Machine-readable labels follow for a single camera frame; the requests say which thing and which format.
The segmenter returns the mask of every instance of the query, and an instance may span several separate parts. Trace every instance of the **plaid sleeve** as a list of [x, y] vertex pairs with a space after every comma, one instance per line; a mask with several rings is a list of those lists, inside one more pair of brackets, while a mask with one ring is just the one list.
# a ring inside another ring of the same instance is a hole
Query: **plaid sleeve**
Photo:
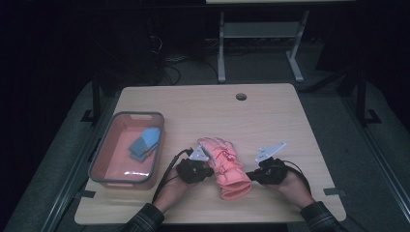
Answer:
[[306, 206], [301, 215], [311, 232], [347, 231], [321, 201]]
[[154, 232], [163, 222], [162, 212], [152, 204], [145, 204], [144, 207], [133, 216], [125, 225], [122, 231], [127, 232]]

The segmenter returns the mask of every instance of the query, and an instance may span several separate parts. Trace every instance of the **hand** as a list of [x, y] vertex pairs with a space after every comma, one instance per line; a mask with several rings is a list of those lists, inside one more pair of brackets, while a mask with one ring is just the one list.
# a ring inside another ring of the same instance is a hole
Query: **hand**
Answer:
[[172, 168], [167, 177], [167, 183], [161, 189], [156, 201], [153, 203], [163, 214], [175, 205], [192, 187], [197, 183], [185, 183], [177, 173], [176, 168]]
[[286, 177], [279, 185], [265, 185], [265, 187], [282, 193], [289, 202], [301, 210], [314, 202], [304, 182], [290, 171], [286, 173]]

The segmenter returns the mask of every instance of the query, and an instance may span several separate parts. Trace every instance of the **dark background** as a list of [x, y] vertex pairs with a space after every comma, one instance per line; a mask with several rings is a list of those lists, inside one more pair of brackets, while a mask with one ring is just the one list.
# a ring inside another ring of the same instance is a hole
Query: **dark background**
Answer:
[[[161, 56], [150, 51], [148, 33], [197, 56], [202, 51], [188, 44], [218, 35], [218, 27], [210, 26], [219, 22], [218, 13], [164, 12], [152, 22], [145, 17], [150, 14], [82, 11], [85, 6], [136, 7], [136, 1], [78, 2], [0, 2], [1, 228], [85, 84], [98, 76], [108, 95], [127, 85], [155, 85], [161, 79]], [[327, 41], [320, 70], [338, 71], [363, 62], [367, 79], [410, 129], [409, 5], [371, 2], [359, 1], [339, 14], [315, 9], [304, 39]]]

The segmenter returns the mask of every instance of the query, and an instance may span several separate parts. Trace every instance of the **gray carpet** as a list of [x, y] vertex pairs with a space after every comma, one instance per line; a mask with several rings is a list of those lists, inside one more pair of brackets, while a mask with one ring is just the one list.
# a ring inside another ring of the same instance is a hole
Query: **gray carpet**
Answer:
[[[303, 89], [329, 74], [315, 70], [322, 45], [303, 43], [297, 60], [306, 80], [297, 83], [284, 55], [287, 47], [288, 42], [281, 42], [245, 55], [226, 56], [226, 84], [287, 82], [296, 89]], [[174, 65], [182, 75], [178, 84], [217, 84], [215, 71], [211, 68], [217, 67], [216, 55], [208, 56], [206, 62], [187, 61]], [[176, 72], [167, 70], [176, 79]], [[410, 163], [409, 133], [387, 106], [381, 93], [370, 84], [367, 88], [367, 108], [376, 111], [382, 124], [369, 125], [367, 129], [358, 126], [349, 108], [354, 104], [354, 96], [339, 97], [336, 93], [338, 84], [339, 81], [336, 81], [314, 94], [299, 96], [336, 187], [345, 192], [341, 200], [348, 218], [342, 224], [350, 231], [410, 231], [409, 221], [400, 210], [365, 137], [367, 133], [371, 134], [403, 188], [409, 192], [407, 177], [410, 169], [405, 165]], [[78, 154], [91, 154], [118, 97], [103, 99], [104, 116], [99, 123], [92, 127], [91, 123], [80, 122], [84, 111], [92, 108], [91, 86], [84, 87], [6, 231], [40, 231], [43, 228], [54, 203], [64, 195], [60, 189], [78, 161]], [[83, 159], [76, 175], [73, 175], [76, 177], [73, 193], [87, 179], [87, 160]], [[120, 226], [78, 225], [73, 221], [73, 216], [79, 200], [69, 199], [66, 202], [67, 211], [60, 211], [62, 217], [55, 231], [114, 231]], [[292, 232], [308, 231], [302, 222], [291, 223], [288, 229]]]

